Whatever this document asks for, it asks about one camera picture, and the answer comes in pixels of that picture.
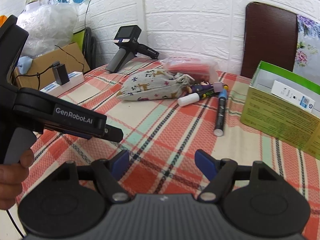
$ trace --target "power adapter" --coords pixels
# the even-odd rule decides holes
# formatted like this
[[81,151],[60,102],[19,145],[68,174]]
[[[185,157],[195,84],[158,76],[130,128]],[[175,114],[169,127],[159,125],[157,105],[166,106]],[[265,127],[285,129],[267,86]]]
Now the power adapter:
[[69,82],[68,72],[66,69],[66,65],[60,64],[59,61],[52,64],[52,71],[54,78],[56,79],[57,84],[64,85]]

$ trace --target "black wire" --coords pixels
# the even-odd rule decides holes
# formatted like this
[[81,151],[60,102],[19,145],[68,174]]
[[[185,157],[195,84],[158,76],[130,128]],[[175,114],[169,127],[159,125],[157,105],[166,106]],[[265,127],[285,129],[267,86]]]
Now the black wire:
[[40,75],[42,75],[43,73],[45,73],[46,71],[48,71],[49,69],[53,68],[53,66],[51,65],[50,67],[48,67],[46,70],[42,71],[41,73],[37,72],[36,74],[33,75],[27,75],[27,74],[21,74],[21,75],[17,75],[14,80],[13,83],[17,80],[18,77],[38,77],[38,90],[40,88]]
[[59,47],[58,45],[55,45],[56,47],[58,47],[59,49],[61,49],[63,52],[67,53],[69,56],[73,57],[76,62],[80,63],[82,65],[82,63],[80,61],[78,61],[73,55],[69,54],[68,52],[66,52],[64,49],[62,49],[61,47]]
[[18,228],[18,226],[17,226],[17,225],[16,225],[16,223],[14,222],[14,220],[13,220],[13,218],[12,218],[12,216],[11,216],[11,214],[10,214],[9,210],[6,210],[6,212],[8,213],[8,216],[9,216],[9,218],[10,218],[10,220],[11,220],[12,224],[14,225],[14,227],[16,228],[16,230],[18,231],[18,233],[22,236],[22,238],[24,238],[23,233],[21,233],[20,229]]
[[[88,14],[88,10],[89,10],[89,5],[91,3],[91,0],[89,1],[88,3],[88,6],[87,6],[87,10],[85,12],[85,15],[84,15],[84,30],[85,30],[85,21],[87,19],[87,14]],[[85,45],[86,45],[86,42],[84,43],[84,51],[83,51],[83,67],[82,67],[82,73],[84,71],[84,61],[85,61]]]

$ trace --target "human hand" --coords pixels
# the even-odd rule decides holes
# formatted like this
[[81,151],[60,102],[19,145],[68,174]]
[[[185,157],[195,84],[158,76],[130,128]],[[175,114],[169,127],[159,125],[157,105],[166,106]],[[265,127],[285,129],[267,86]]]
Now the human hand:
[[29,167],[35,161],[32,150],[25,151],[20,163],[0,164],[0,209],[7,210],[16,203],[16,196],[22,192],[22,182],[29,175]]

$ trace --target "gray handle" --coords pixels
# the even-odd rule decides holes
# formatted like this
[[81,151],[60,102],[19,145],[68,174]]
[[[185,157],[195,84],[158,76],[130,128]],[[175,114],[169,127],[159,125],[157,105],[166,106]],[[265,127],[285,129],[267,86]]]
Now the gray handle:
[[4,158],[4,164],[18,163],[21,155],[37,141],[30,130],[18,127],[11,138]]
[[105,69],[111,73],[116,73],[133,58],[134,54],[131,51],[120,48]]

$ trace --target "white marker cap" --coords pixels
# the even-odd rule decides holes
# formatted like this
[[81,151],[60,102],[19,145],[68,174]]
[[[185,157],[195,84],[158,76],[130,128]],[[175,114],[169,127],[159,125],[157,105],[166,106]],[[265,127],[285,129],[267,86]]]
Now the white marker cap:
[[200,97],[197,93],[192,93],[190,95],[187,95],[182,98],[178,98],[178,104],[179,106],[187,106],[192,103],[198,102],[200,100]]
[[213,131],[213,134],[214,134],[215,136],[220,137],[220,136],[223,135],[223,131],[222,131],[221,129],[215,129],[215,130]]

